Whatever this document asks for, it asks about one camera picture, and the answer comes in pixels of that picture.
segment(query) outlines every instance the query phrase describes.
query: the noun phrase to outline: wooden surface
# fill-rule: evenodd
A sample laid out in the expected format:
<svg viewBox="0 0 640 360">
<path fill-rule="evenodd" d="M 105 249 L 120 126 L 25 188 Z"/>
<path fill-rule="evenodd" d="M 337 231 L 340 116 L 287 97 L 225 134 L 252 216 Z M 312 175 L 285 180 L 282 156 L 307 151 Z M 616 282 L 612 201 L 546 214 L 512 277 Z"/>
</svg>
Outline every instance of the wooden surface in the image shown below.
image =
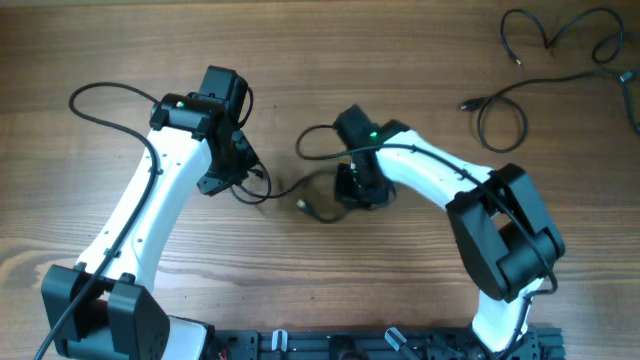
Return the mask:
<svg viewBox="0 0 640 360">
<path fill-rule="evenodd" d="M 518 5 L 550 30 L 588 8 Z M 610 5 L 628 29 L 640 30 L 639 3 Z M 640 139 L 624 118 L 619 86 L 591 79 L 514 92 L 530 136 L 504 155 L 483 149 L 474 118 L 456 110 L 522 79 L 593 69 L 591 47 L 615 25 L 596 16 L 549 53 L 534 26 L 514 16 L 510 40 L 526 66 L 519 69 L 498 34 L 512 6 L 441 0 L 0 9 L 0 358 L 33 356 L 49 329 L 43 275 L 52 264 L 71 266 L 92 241 L 142 153 L 134 139 L 73 116 L 69 94 L 94 81 L 124 82 L 157 97 L 187 93 L 209 64 L 236 69 L 253 87 L 246 134 L 283 186 L 333 164 L 297 159 L 293 142 L 353 103 L 377 122 L 406 122 L 468 161 L 524 167 L 567 246 L 556 266 L 560 290 L 536 299 L 532 322 L 562 327 L 569 358 L 637 358 Z M 638 59 L 639 48 L 628 46 L 609 67 L 629 69 Z M 638 112 L 640 86 L 631 88 Z M 95 90 L 79 107 L 148 131 L 149 103 L 130 93 Z M 490 140 L 511 143 L 513 119 L 496 106 Z M 305 149 L 339 146 L 327 132 Z M 228 192 L 209 198 L 194 189 L 156 277 L 164 309 L 220 329 L 471 320 L 477 288 L 434 205 L 401 188 L 390 209 L 321 225 L 296 210 L 299 196 L 256 208 Z"/>
</svg>

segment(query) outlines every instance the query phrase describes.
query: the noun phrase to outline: black mounting base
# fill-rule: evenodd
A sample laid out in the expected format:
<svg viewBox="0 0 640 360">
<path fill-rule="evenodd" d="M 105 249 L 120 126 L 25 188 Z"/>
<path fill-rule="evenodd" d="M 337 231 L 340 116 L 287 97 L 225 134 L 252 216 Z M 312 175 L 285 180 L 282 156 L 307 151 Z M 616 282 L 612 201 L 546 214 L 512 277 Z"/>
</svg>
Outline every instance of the black mounting base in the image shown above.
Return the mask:
<svg viewBox="0 0 640 360">
<path fill-rule="evenodd" d="M 407 346 L 421 360 L 491 360 L 468 328 L 432 329 L 403 332 Z M 216 338 L 232 360 L 346 360 L 332 354 L 332 338 L 350 337 L 361 357 L 349 360 L 407 360 L 384 338 L 384 332 L 297 332 L 289 333 L 286 352 L 271 350 L 272 333 L 256 331 L 216 331 Z M 564 360 L 566 353 L 562 331 L 556 328 L 533 328 L 523 336 L 508 360 Z"/>
</svg>

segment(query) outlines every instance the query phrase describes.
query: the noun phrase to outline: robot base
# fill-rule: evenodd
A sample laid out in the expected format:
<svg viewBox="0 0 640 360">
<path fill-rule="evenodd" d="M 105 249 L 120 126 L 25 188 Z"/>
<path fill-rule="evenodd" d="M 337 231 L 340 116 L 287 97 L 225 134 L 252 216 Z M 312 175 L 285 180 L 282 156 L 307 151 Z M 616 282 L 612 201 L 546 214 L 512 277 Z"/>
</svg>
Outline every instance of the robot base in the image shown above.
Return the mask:
<svg viewBox="0 0 640 360">
<path fill-rule="evenodd" d="M 216 331 L 218 351 L 208 346 L 206 359 L 215 360 L 407 360 L 385 340 L 384 332 L 289 333 L 286 352 L 272 351 L 272 333 Z M 490 360 L 468 328 L 432 329 L 403 333 L 407 347 L 420 360 Z M 336 353 L 331 342 L 350 339 L 360 354 Z M 564 360 L 561 329 L 530 327 L 509 360 Z"/>
</svg>

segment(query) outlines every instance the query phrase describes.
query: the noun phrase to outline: wooden table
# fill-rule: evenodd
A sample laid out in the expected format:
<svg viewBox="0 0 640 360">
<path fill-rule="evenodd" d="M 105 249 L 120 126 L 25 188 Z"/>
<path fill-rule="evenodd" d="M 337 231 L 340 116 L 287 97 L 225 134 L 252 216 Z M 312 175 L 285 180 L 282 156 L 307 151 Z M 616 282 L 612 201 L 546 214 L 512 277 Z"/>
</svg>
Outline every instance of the wooden table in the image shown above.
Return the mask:
<svg viewBox="0 0 640 360">
<path fill-rule="evenodd" d="M 550 29 L 587 5 L 521 3 Z M 640 30 L 640 3 L 611 3 Z M 328 164 L 299 160 L 296 136 L 358 103 L 377 122 L 401 119 L 434 145 L 477 164 L 514 162 L 533 177 L 564 236 L 560 290 L 535 301 L 532 323 L 562 327 L 572 359 L 640 353 L 640 139 L 611 79 L 534 85 L 510 97 L 530 136 L 509 154 L 483 149 L 471 97 L 516 81 L 594 69 L 589 55 L 616 30 L 606 16 L 576 25 L 549 53 L 524 17 L 509 22 L 515 66 L 495 2 L 243 2 L 0 9 L 0 357 L 30 358 L 49 330 L 40 283 L 72 266 L 111 214 L 142 153 L 129 136 L 73 116 L 69 94 L 124 82 L 157 97 L 198 89 L 209 64 L 237 70 L 256 94 L 246 134 L 287 186 Z M 628 44 L 609 67 L 637 66 Z M 635 99 L 640 91 L 631 85 Z M 140 132 L 150 104 L 100 89 L 79 107 Z M 636 112 L 639 107 L 636 101 Z M 496 106 L 490 140 L 516 136 Z M 331 132 L 307 151 L 340 144 Z M 252 184 L 258 189 L 260 184 Z M 328 182 L 317 187 L 330 194 Z M 384 329 L 464 326 L 477 304 L 447 217 L 401 188 L 378 212 L 335 225 L 301 214 L 295 196 L 259 207 L 194 188 L 167 243 L 155 297 L 174 315 L 219 329 Z"/>
</svg>

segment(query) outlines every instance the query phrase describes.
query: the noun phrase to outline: wood grain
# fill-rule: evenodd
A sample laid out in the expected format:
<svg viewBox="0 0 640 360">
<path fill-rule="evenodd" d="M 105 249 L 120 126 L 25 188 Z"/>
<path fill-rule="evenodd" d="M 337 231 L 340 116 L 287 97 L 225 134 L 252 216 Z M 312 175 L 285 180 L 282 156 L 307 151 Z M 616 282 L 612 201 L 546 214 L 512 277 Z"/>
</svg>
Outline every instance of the wood grain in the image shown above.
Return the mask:
<svg viewBox="0 0 640 360">
<path fill-rule="evenodd" d="M 608 4 L 640 30 L 640 3 Z M 42 277 L 51 264 L 72 265 L 96 236 L 142 151 L 130 137 L 74 117 L 69 94 L 94 81 L 157 97 L 186 93 L 209 64 L 236 69 L 253 87 L 246 134 L 282 186 L 331 165 L 297 159 L 293 141 L 353 103 L 466 160 L 527 169 L 567 245 L 556 266 L 560 291 L 536 300 L 532 321 L 562 327 L 571 359 L 637 358 L 640 142 L 619 86 L 589 79 L 514 92 L 530 136 L 504 155 L 482 149 L 474 118 L 456 111 L 522 79 L 593 69 L 591 48 L 615 24 L 604 16 L 579 23 L 550 53 L 534 26 L 514 16 L 510 42 L 522 70 L 498 35 L 513 6 L 534 11 L 549 29 L 588 8 L 436 0 L 0 9 L 0 358 L 33 356 L 48 331 Z M 611 68 L 638 65 L 640 49 L 629 45 Z M 637 100 L 638 83 L 631 88 Z M 148 131 L 149 104 L 129 93 L 95 90 L 79 107 Z M 498 146 L 515 138 L 509 109 L 496 106 L 487 126 Z M 337 148 L 330 132 L 305 145 Z M 319 182 L 318 191 L 327 186 Z M 156 278 L 165 310 L 221 329 L 469 322 L 477 289 L 441 211 L 401 188 L 392 208 L 326 226 L 296 210 L 300 195 L 256 208 L 194 190 Z"/>
</svg>

